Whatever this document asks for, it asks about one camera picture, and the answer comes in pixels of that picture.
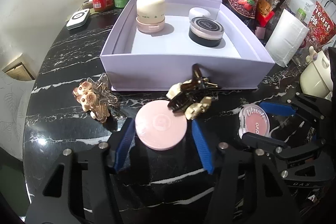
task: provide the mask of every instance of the cardboard box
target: cardboard box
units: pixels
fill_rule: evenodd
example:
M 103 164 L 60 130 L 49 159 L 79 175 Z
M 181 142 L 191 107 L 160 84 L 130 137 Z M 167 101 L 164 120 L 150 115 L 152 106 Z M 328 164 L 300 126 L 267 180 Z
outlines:
M 198 63 L 204 76 L 223 89 L 255 89 L 274 62 L 256 36 L 221 0 L 166 0 L 165 28 L 144 34 L 136 27 L 137 0 L 126 5 L 100 54 L 115 90 L 169 90 L 191 77 Z M 202 7 L 225 34 L 208 48 L 189 36 L 189 9 Z

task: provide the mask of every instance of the pink compact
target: pink compact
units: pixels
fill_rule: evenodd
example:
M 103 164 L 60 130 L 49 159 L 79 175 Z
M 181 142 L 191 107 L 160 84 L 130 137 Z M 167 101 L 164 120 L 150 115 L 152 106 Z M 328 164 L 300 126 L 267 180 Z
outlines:
M 168 150 L 177 145 L 187 130 L 184 113 L 174 114 L 169 101 L 157 100 L 144 105 L 135 117 L 139 139 L 154 150 Z
M 268 137 L 269 120 L 266 112 L 255 104 L 248 104 L 239 112 L 240 128 L 239 137 L 242 138 L 246 132 L 255 133 Z

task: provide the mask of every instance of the metal screw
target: metal screw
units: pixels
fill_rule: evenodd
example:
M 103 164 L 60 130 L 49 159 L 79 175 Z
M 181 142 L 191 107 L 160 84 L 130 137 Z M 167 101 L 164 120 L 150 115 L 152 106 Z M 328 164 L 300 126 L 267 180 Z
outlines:
M 255 153 L 257 154 L 257 156 L 263 156 L 265 154 L 264 150 L 260 148 L 256 149 Z
M 275 152 L 278 153 L 278 154 L 281 153 L 281 151 L 282 151 L 282 148 L 281 148 L 280 146 L 278 146 L 278 147 L 275 149 Z
M 288 171 L 287 170 L 283 170 L 282 172 L 281 172 L 281 177 L 284 179 L 284 178 L 286 178 L 288 176 Z
M 225 142 L 221 142 L 218 144 L 219 149 L 226 149 L 229 147 L 229 145 Z
M 66 148 L 63 150 L 63 155 L 64 156 L 69 156 L 72 153 L 72 150 L 70 148 Z
M 100 149 L 105 149 L 105 148 L 109 147 L 109 144 L 107 142 L 101 142 L 101 143 L 99 143 L 98 147 Z

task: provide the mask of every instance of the brown claw clip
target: brown claw clip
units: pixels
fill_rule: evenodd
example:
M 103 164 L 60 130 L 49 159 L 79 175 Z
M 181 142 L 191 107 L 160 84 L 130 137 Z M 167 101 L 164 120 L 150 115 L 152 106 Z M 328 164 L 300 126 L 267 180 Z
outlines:
M 203 77 L 199 65 L 192 66 L 192 80 L 181 85 L 181 91 L 168 104 L 168 107 L 177 112 L 185 110 L 193 103 L 200 102 L 210 90 L 219 89 L 217 84 L 209 82 L 209 78 Z

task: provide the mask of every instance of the black marble table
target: black marble table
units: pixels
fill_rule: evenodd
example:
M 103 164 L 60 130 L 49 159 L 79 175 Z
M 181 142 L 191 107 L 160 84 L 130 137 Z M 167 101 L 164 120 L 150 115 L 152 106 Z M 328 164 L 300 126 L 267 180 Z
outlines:
M 82 111 L 72 90 L 83 79 L 97 80 L 104 72 L 99 55 L 120 12 L 92 15 L 83 27 L 74 30 L 64 27 L 44 59 L 31 93 L 24 134 L 24 171 L 31 199 L 65 148 L 87 150 L 113 132 Z M 200 120 L 222 141 L 239 146 L 242 105 L 264 99 L 285 102 L 300 91 L 299 76 L 300 70 L 293 64 L 286 69 L 275 65 L 256 90 L 213 93 L 213 104 Z M 165 92 L 116 95 L 122 111 L 133 118 L 146 103 L 166 100 Z M 286 125 L 287 120 L 269 118 L 273 137 L 288 140 L 295 133 L 294 127 Z M 183 140 L 168 151 L 151 150 L 135 137 L 129 154 L 131 165 L 113 181 L 124 223 L 202 223 L 215 179 L 202 169 L 188 128 Z M 90 220 L 90 204 L 84 202 L 84 207 Z

